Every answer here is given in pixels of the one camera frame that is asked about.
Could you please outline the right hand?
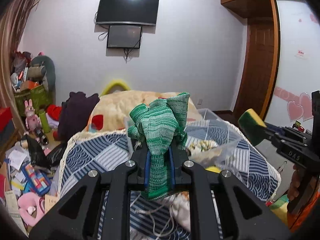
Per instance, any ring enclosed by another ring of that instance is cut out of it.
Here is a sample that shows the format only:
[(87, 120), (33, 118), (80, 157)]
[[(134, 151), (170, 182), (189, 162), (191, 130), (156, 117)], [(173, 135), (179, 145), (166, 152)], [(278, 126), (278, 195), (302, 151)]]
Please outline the right hand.
[[(303, 178), (305, 177), (305, 170), (304, 168), (302, 168), (299, 165), (294, 165), (293, 166), (294, 169), (294, 173), (292, 175), (291, 178), (291, 183), (289, 185), (289, 189), (287, 191), (287, 197), (289, 199), (289, 202), (295, 200), (299, 195), (300, 195), (300, 189), (301, 187), (301, 182), (303, 180)], [(309, 185), (308, 185), (308, 192), (306, 195), (306, 200), (310, 200), (310, 198), (312, 198), (313, 194), (314, 194), (314, 190), (317, 187), (317, 178), (312, 177), (309, 181)]]

